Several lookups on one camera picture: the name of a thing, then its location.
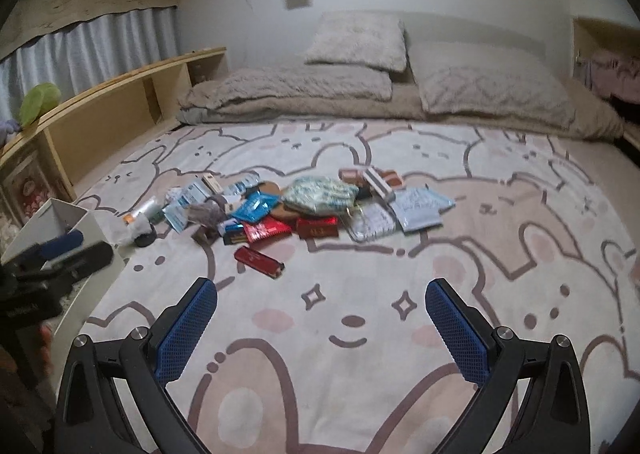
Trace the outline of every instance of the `small white box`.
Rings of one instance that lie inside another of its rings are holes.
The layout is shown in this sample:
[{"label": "small white box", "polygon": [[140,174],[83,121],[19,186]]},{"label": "small white box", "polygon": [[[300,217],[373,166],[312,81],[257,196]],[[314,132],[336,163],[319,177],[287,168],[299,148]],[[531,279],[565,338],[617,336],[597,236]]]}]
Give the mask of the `small white box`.
[{"label": "small white box", "polygon": [[[52,240],[73,229],[82,232],[84,241],[80,247],[60,256],[60,259],[75,254],[98,241],[106,241],[91,211],[65,201],[50,199],[27,221],[15,240],[7,247],[0,261],[5,263],[34,243]],[[56,392],[62,379],[71,342],[78,335],[84,320],[91,314],[123,269],[124,261],[114,251],[111,264],[85,279],[78,296],[60,320],[51,344],[53,373],[49,377],[51,386]]]}]

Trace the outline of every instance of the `bed sheet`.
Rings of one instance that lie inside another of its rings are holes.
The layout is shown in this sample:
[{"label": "bed sheet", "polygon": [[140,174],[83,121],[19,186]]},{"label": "bed sheet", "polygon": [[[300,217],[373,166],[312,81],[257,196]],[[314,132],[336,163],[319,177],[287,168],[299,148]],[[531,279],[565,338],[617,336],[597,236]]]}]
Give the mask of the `bed sheet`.
[{"label": "bed sheet", "polygon": [[[493,325],[525,339],[567,335],[584,376],[592,452],[611,442],[640,398],[640,268],[616,211],[554,137],[400,121],[183,127],[144,145],[79,204],[123,214],[202,171],[222,184],[257,171],[285,187],[369,164],[457,206],[441,228],[373,243],[346,232],[264,243],[286,264],[275,281],[237,263],[221,240],[201,247],[161,228],[82,331],[122,338],[209,277],[218,309],[167,390],[212,452],[424,453],[475,390],[424,310],[427,283],[445,277]],[[525,388],[518,384],[488,452],[506,437]]]}]

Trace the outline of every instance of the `blue packet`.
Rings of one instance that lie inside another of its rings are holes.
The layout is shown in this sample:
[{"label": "blue packet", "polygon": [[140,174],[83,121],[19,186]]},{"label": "blue packet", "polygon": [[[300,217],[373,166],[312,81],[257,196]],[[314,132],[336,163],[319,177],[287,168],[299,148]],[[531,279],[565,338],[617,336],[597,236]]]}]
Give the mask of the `blue packet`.
[{"label": "blue packet", "polygon": [[264,218],[280,202],[279,196],[254,192],[242,206],[231,215],[239,220],[256,223]]}]

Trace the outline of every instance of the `cartoon nose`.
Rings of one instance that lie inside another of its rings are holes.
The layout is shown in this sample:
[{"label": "cartoon nose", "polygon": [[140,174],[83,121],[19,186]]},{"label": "cartoon nose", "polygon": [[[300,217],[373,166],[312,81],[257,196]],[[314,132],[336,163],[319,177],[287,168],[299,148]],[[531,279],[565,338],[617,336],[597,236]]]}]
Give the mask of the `cartoon nose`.
[{"label": "cartoon nose", "polygon": [[349,328],[359,328],[364,326],[365,320],[357,315],[347,315],[342,318],[342,323]]}]

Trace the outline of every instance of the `brown blanket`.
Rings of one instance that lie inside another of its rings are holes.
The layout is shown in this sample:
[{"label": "brown blanket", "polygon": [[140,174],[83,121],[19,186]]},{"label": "brown blanket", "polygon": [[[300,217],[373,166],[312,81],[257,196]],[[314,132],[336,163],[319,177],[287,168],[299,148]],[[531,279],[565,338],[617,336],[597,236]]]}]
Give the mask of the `brown blanket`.
[{"label": "brown blanket", "polygon": [[218,84],[214,81],[196,84],[187,95],[178,99],[182,106],[177,115],[178,120],[185,124],[196,125],[257,122],[272,120],[278,116],[292,117],[296,115],[401,119],[442,124],[491,126],[527,133],[558,135],[572,139],[609,141],[621,137],[624,132],[623,121],[615,110],[574,79],[569,79],[565,83],[567,93],[575,105],[575,119],[566,130],[515,115],[480,117],[477,115],[427,113],[422,109],[418,87],[415,84],[394,84],[393,95],[389,102],[370,99],[268,97],[213,109],[209,106],[209,95]]}]

